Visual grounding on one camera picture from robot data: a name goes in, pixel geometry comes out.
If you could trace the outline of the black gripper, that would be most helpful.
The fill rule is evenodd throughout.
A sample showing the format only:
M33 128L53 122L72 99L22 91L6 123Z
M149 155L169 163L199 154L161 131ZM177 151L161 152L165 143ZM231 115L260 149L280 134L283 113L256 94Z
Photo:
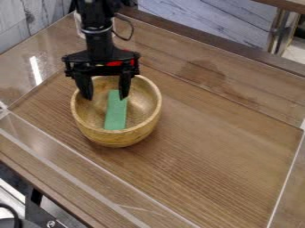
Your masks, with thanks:
M131 74L139 74L139 53L135 54L135 65L124 63L117 67L108 67L105 62L112 57L112 52L119 49L112 39L112 29L88 30L82 29L86 48L82 51L70 53L61 57L65 65L65 76L73 77L81 97L92 99L92 78L89 76L119 76L119 96L124 99L128 96L131 85Z

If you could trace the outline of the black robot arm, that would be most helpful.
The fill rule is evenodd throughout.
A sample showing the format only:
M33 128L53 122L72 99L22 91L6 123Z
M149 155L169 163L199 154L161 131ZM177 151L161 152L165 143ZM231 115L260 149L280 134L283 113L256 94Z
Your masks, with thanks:
M115 46L112 34L113 17L120 9L120 0L73 0L81 17L81 33L85 49L61 57L65 76L74 81L81 97L92 99L92 77L117 76L119 97L128 96L132 78L139 74L137 52Z

